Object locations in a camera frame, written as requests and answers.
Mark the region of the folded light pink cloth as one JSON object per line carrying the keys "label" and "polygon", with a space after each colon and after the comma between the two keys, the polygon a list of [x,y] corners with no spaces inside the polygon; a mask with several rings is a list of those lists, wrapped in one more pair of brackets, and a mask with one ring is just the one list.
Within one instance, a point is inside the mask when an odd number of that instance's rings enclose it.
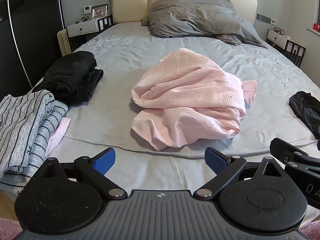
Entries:
{"label": "folded light pink cloth", "polygon": [[70,122],[71,122],[70,118],[61,119],[59,125],[57,126],[57,128],[49,138],[47,150],[44,155],[45,157],[48,156],[61,142],[61,140],[65,136],[65,133],[67,132]]}

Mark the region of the folded black clothes pile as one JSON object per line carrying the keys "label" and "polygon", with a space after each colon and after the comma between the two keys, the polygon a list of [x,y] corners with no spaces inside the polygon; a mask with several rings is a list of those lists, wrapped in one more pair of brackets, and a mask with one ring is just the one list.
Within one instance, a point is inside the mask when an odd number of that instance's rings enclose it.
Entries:
{"label": "folded black clothes pile", "polygon": [[76,51],[57,60],[33,92],[47,90],[68,106],[89,102],[103,75],[92,52]]}

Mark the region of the black wardrobe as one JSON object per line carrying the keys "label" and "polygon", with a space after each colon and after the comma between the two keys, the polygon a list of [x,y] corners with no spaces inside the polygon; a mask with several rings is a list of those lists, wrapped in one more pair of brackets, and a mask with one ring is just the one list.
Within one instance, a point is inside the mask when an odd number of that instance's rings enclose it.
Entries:
{"label": "black wardrobe", "polygon": [[60,0],[1,0],[1,97],[27,94],[61,57]]}

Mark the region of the wall thermostat panel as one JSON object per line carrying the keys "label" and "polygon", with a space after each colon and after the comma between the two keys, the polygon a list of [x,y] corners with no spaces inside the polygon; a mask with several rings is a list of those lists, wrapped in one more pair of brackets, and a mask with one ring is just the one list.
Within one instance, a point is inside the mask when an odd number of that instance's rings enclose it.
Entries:
{"label": "wall thermostat panel", "polygon": [[89,5],[89,6],[83,7],[83,11],[84,11],[84,15],[91,14],[92,13],[92,6]]}

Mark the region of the right nightstand dark frame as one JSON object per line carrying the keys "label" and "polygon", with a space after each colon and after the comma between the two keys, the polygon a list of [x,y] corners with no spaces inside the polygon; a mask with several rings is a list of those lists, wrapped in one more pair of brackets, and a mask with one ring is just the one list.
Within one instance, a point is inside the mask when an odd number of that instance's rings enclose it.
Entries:
{"label": "right nightstand dark frame", "polygon": [[301,67],[306,48],[285,35],[284,31],[268,29],[266,42],[287,57],[296,67]]}

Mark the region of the grey bed sheet mattress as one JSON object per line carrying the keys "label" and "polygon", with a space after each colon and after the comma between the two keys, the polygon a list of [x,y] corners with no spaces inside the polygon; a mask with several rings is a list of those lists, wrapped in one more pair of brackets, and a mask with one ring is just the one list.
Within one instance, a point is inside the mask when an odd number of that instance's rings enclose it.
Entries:
{"label": "grey bed sheet mattress", "polygon": [[317,155],[290,98],[319,87],[265,42],[158,38],[119,23],[52,64],[32,91],[1,101],[1,190],[18,195],[49,157],[111,147],[103,178],[123,190],[194,190],[206,148],[259,160],[280,138]]}

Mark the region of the framed photo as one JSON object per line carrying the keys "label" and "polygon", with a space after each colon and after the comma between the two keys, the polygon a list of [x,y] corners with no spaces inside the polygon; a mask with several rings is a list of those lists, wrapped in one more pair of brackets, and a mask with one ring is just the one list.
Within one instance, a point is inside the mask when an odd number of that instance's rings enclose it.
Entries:
{"label": "framed photo", "polygon": [[108,4],[96,5],[92,7],[92,18],[100,18],[107,15]]}

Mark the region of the small black garment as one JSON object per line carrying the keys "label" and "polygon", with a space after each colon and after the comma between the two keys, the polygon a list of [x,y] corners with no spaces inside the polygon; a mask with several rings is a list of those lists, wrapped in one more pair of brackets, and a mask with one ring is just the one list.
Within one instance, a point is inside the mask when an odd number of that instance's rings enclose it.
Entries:
{"label": "small black garment", "polygon": [[319,101],[310,93],[299,91],[289,99],[289,107],[315,139],[319,140]]}

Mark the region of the white left nightstand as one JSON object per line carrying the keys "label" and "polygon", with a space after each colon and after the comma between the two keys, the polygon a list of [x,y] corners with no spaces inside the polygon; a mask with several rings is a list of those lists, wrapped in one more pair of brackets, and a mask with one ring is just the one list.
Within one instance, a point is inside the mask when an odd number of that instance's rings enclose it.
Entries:
{"label": "white left nightstand", "polygon": [[85,21],[83,18],[66,29],[71,52],[113,25],[112,15],[86,19]]}

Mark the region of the wall switch panel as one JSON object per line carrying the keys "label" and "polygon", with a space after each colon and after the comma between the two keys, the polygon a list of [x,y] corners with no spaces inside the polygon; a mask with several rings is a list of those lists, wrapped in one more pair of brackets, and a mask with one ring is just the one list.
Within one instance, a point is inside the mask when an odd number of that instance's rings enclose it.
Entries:
{"label": "wall switch panel", "polygon": [[264,16],[262,14],[257,14],[257,20],[261,21],[261,22],[264,22],[264,23],[267,23],[267,24],[270,24],[270,25],[275,25],[275,20],[274,19],[269,18],[267,16]]}

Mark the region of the red cup on sill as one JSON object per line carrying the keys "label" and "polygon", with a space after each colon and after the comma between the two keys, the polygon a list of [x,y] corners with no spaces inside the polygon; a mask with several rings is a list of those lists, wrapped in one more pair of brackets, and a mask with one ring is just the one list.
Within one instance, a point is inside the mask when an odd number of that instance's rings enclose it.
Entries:
{"label": "red cup on sill", "polygon": [[319,32],[319,31],[320,31],[320,25],[317,24],[317,23],[314,23],[314,24],[313,24],[313,30]]}

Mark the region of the grey striped folded clothes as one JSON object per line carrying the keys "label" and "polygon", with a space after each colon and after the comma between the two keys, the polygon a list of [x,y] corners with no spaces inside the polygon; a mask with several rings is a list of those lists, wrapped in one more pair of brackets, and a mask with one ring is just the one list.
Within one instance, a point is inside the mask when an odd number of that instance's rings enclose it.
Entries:
{"label": "grey striped folded clothes", "polygon": [[18,195],[45,160],[68,112],[47,90],[1,100],[1,191]]}

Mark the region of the pink embossed garment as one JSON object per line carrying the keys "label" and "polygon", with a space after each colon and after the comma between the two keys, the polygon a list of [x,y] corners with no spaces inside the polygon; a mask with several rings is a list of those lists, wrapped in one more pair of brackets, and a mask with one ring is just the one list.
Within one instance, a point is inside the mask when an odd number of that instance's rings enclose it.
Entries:
{"label": "pink embossed garment", "polygon": [[131,90],[142,107],[132,130],[155,150],[180,148],[199,139],[228,139],[240,133],[246,105],[257,92],[213,60],[186,48],[166,55]]}

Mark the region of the grey crumpled duvet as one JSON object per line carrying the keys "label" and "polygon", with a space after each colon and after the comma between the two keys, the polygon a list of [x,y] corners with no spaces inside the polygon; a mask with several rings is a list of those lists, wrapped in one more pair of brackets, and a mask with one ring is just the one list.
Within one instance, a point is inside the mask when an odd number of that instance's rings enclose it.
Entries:
{"label": "grey crumpled duvet", "polygon": [[160,8],[152,11],[141,26],[149,27],[151,35],[159,38],[203,36],[233,46],[244,43],[264,48],[253,25],[236,13],[229,0],[203,1],[169,8],[160,3]]}

